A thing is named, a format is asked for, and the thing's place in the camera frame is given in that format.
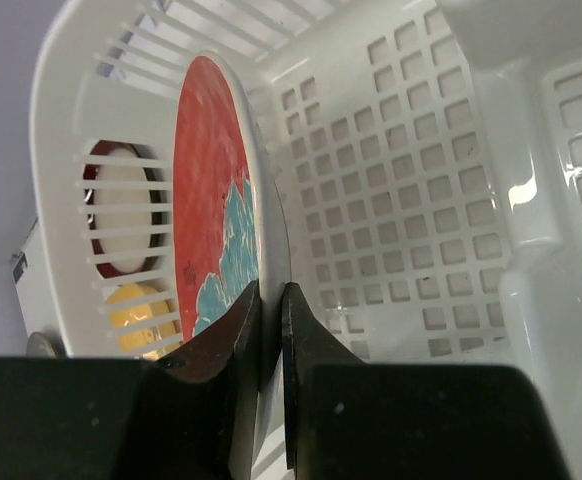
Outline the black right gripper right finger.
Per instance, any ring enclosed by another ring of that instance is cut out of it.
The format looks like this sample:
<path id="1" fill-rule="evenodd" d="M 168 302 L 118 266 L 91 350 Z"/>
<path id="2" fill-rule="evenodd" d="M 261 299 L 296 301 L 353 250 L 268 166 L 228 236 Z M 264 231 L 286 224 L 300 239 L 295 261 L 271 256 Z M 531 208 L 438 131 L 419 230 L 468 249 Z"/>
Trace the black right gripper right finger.
<path id="1" fill-rule="evenodd" d="M 504 365 L 371 364 L 282 297 L 288 467 L 299 479 L 566 479 L 540 396 Z"/>

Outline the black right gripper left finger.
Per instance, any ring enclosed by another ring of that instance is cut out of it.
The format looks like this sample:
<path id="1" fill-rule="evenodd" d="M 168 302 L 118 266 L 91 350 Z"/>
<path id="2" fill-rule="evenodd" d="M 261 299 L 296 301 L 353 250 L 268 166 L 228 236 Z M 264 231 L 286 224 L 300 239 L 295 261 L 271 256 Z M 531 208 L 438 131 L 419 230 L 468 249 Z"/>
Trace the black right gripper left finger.
<path id="1" fill-rule="evenodd" d="M 247 479 L 261 300 L 249 284 L 157 361 L 0 358 L 0 479 Z"/>

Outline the red plate with teal flower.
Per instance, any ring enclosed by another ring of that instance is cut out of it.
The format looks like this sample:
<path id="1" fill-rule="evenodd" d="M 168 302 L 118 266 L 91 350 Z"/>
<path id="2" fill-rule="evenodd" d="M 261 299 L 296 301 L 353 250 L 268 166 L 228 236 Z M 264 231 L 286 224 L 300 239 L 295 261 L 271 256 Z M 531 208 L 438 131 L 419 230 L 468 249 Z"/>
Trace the red plate with teal flower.
<path id="1" fill-rule="evenodd" d="M 221 318 L 252 281 L 262 301 L 261 374 L 253 452 L 267 436 L 278 388 L 277 318 L 291 279 L 283 209 L 269 155 L 238 75 L 219 55 L 190 63 L 173 156 L 173 242 L 183 335 Z"/>

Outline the grey plate with deer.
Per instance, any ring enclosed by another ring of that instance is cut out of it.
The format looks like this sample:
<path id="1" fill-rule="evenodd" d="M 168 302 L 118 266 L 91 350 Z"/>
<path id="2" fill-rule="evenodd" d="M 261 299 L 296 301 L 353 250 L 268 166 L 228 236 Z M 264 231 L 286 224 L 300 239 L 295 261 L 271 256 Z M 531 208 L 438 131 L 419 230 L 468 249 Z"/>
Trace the grey plate with deer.
<path id="1" fill-rule="evenodd" d="M 36 331 L 27 339 L 26 355 L 34 358 L 63 358 L 65 353 L 61 343 L 43 332 Z"/>

